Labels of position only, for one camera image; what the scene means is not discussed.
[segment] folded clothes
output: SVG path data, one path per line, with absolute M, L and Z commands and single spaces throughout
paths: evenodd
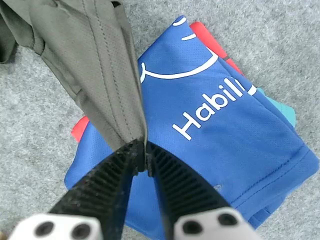
M 284 115 L 179 17 L 139 58 L 148 139 L 200 173 L 254 227 L 318 170 Z M 65 176 L 71 188 L 112 153 L 89 122 Z M 134 177 L 125 223 L 164 239 L 153 179 Z
M 234 61 L 227 55 L 224 49 L 220 46 L 218 41 L 211 35 L 211 33 L 207 30 L 207 28 L 199 21 L 196 21 L 190 25 L 190 28 L 193 30 L 195 35 L 204 43 L 204 45 L 212 50 L 215 54 L 217 54 L 220 58 L 225 60 L 231 67 L 233 67 L 237 72 L 241 73 L 241 70 L 234 63 Z M 266 96 L 266 98 L 286 117 L 286 119 L 292 124 L 293 127 L 296 126 L 296 113 L 295 110 L 287 106 L 283 103 L 277 102 L 272 98 Z M 84 116 L 81 118 L 73 127 L 71 134 L 75 138 L 77 142 L 80 142 L 82 135 L 87 127 L 89 122 L 88 117 Z

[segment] gray fabric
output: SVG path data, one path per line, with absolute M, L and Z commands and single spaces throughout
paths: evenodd
M 0 13 L 17 43 L 41 55 L 114 150 L 133 139 L 146 140 L 137 57 L 122 4 L 6 2 L 11 8 L 0 0 Z
M 16 40 L 5 20 L 0 15 L 0 64 L 4 64 L 9 60 L 15 45 Z
M 138 55 L 180 14 L 202 21 L 248 79 L 296 110 L 298 134 L 320 157 L 319 0 L 125 0 L 124 6 Z M 49 210 L 66 192 L 63 178 L 77 149 L 70 131 L 82 116 L 33 51 L 19 47 L 14 60 L 0 65 L 0 231 Z M 262 239 L 319 240 L 319 183 L 320 172 L 295 190 L 258 229 Z M 146 238 L 126 228 L 123 239 Z

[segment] white curved line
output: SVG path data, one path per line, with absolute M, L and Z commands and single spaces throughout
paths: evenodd
M 141 73 L 141 77 L 140 77 L 140 83 L 143 83 L 146 78 L 146 65 L 144 62 L 141 63 L 141 67 L 142 67 L 142 73 Z
M 181 40 L 182 41 L 186 41 L 186 40 L 194 39 L 195 37 L 196 37 L 196 34 L 193 33 L 193 34 L 191 34 L 189 36 L 185 36 L 185 37 L 181 38 Z
M 212 54 L 212 57 L 210 57 L 209 60 L 206 61 L 203 65 L 201 65 L 191 71 L 187 71 L 187 72 L 176 73 L 176 74 L 158 74 L 158 73 L 154 73 L 154 72 L 150 72 L 150 71 L 146 70 L 146 65 L 143 62 L 143 63 L 141 63 L 142 74 L 141 74 L 140 81 L 143 82 L 145 80 L 146 75 L 149 75 L 149 76 L 157 78 L 157 79 L 180 79 L 180 78 L 189 77 L 189 76 L 201 73 L 204 70 L 207 70 L 208 68 L 210 68 L 218 60 L 218 55 L 216 55 L 209 48 L 207 48 L 207 49 Z
M 248 94 L 253 96 L 256 92 L 257 92 L 257 88 L 254 85 L 252 85 L 248 91 Z
M 187 21 L 185 17 L 181 18 L 181 20 L 174 22 L 172 25 L 173 26 L 180 26 L 181 24 L 184 24 Z

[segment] blue fabric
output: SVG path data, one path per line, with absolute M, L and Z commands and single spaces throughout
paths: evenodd
M 188 23 L 178 24 L 182 19 L 138 60 L 148 139 L 220 185 L 220 194 L 257 227 L 318 170 L 319 161 L 264 94 L 192 38 Z M 187 118 L 193 124 L 182 135 L 173 125 L 182 129 Z M 111 153 L 89 123 L 65 176 L 67 188 Z M 164 239 L 155 186 L 146 172 L 133 179 L 125 223 Z

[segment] screw hole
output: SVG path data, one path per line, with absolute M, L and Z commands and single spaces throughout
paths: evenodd
M 90 226 L 87 224 L 80 224 L 72 231 L 72 237 L 76 240 L 86 239 L 90 234 Z
M 37 235 L 38 237 L 47 236 L 52 232 L 53 228 L 54 228 L 54 223 L 51 221 L 46 221 L 46 222 L 40 224 L 36 228 L 35 235 Z
M 219 223 L 223 226 L 233 226 L 238 223 L 237 219 L 228 213 L 221 214 L 218 217 L 218 220 L 219 220 Z
M 197 221 L 186 221 L 182 226 L 183 232 L 185 234 L 199 234 L 202 232 L 203 228 Z

